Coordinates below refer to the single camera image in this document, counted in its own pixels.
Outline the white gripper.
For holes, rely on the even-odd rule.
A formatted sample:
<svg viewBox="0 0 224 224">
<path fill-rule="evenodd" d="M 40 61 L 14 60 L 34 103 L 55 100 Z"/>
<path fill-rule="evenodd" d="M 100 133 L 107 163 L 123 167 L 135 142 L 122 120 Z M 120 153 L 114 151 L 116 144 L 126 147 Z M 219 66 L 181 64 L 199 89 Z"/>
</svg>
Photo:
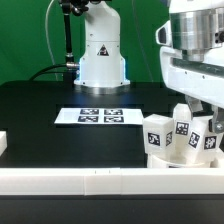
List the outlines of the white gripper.
<svg viewBox="0 0 224 224">
<path fill-rule="evenodd" d="M 224 132 L 224 43 L 202 53 L 202 62 L 185 59 L 173 47 L 171 24 L 167 21 L 156 31 L 160 66 L 165 85 L 185 96 L 192 114 L 201 112 L 201 101 L 214 105 L 212 131 Z"/>
</svg>

